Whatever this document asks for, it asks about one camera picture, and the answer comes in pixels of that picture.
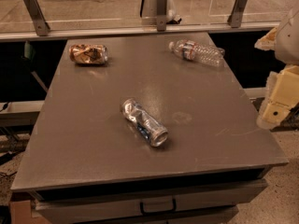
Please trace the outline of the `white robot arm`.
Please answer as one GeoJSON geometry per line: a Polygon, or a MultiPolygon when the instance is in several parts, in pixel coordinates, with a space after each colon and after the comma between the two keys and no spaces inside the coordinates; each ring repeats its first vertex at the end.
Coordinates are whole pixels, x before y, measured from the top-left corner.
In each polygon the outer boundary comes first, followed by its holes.
{"type": "Polygon", "coordinates": [[[299,104],[299,4],[289,11],[278,27],[258,39],[254,47],[273,50],[275,58],[286,64],[279,73],[269,74],[256,120],[260,128],[270,130],[279,126],[299,104]]]}

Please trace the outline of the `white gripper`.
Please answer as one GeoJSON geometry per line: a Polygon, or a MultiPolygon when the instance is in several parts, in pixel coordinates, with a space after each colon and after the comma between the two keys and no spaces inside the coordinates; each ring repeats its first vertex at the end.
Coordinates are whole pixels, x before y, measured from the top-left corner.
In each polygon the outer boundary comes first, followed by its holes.
{"type": "MultiPolygon", "coordinates": [[[[271,29],[254,44],[260,50],[273,50],[277,27],[271,29]]],[[[290,110],[299,103],[299,66],[287,65],[277,74],[277,81],[270,95],[270,103],[263,101],[256,120],[257,125],[271,130],[288,117],[290,110]]]]}

